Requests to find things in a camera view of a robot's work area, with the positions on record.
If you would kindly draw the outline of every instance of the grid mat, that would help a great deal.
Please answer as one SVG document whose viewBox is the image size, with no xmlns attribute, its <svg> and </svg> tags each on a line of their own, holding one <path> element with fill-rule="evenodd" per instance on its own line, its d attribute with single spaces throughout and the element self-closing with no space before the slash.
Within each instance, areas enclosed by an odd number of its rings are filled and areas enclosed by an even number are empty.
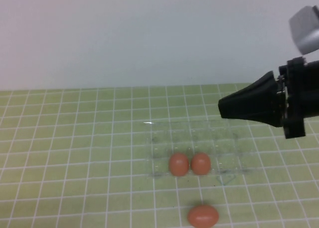
<svg viewBox="0 0 319 228">
<path fill-rule="evenodd" d="M 252 173 L 145 176 L 143 122 L 218 119 L 221 94 L 244 86 L 0 91 L 0 228 L 188 227 L 202 201 L 217 228 L 318 228 L 318 118 L 290 140 L 230 121 Z"/>
</svg>

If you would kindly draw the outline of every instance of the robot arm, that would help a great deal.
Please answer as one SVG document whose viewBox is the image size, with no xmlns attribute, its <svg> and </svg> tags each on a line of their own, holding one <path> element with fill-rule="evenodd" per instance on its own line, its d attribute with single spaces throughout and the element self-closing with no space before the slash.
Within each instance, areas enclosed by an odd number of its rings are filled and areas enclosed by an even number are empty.
<svg viewBox="0 0 319 228">
<path fill-rule="evenodd" d="M 304 7 L 289 21 L 302 55 L 319 49 L 319 10 Z M 305 136 L 304 118 L 319 115 L 319 61 L 294 58 L 248 87 L 219 100 L 222 118 L 244 119 L 283 127 L 286 138 Z"/>
</svg>

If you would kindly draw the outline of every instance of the egg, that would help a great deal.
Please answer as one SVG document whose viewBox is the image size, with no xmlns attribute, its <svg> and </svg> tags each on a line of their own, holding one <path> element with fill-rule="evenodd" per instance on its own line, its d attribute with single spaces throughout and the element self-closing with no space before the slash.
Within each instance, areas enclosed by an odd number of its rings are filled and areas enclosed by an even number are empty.
<svg viewBox="0 0 319 228">
<path fill-rule="evenodd" d="M 209 205 L 192 208 L 187 215 L 188 222 L 195 228 L 210 228 L 218 222 L 218 211 Z"/>
<path fill-rule="evenodd" d="M 169 171 L 176 177 L 186 175 L 189 168 L 188 158 L 183 153 L 175 153 L 169 159 Z"/>
<path fill-rule="evenodd" d="M 206 175 L 211 168 L 210 158 L 206 153 L 197 153 L 191 159 L 190 166 L 196 175 Z"/>
</svg>

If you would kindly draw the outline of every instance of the clear plastic egg tray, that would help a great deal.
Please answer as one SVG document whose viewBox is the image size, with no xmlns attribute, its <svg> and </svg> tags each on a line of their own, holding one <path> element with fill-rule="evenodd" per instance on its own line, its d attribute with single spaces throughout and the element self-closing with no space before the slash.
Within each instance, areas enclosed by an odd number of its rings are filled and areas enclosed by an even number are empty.
<svg viewBox="0 0 319 228">
<path fill-rule="evenodd" d="M 146 172 L 152 177 L 170 175 L 169 158 L 176 152 L 186 154 L 189 163 L 194 154 L 205 152 L 211 159 L 210 173 L 215 175 L 246 173 L 253 169 L 246 166 L 245 161 L 256 154 L 238 148 L 237 128 L 229 126 L 227 120 L 145 124 Z"/>
</svg>

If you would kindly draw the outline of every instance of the white wall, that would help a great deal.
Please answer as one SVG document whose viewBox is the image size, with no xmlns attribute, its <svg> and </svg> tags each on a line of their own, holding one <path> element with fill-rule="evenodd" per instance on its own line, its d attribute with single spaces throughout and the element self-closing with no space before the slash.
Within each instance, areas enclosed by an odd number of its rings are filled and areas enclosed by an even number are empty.
<svg viewBox="0 0 319 228">
<path fill-rule="evenodd" d="M 288 20 L 318 3 L 0 0 L 0 89 L 252 82 L 299 55 Z"/>
</svg>

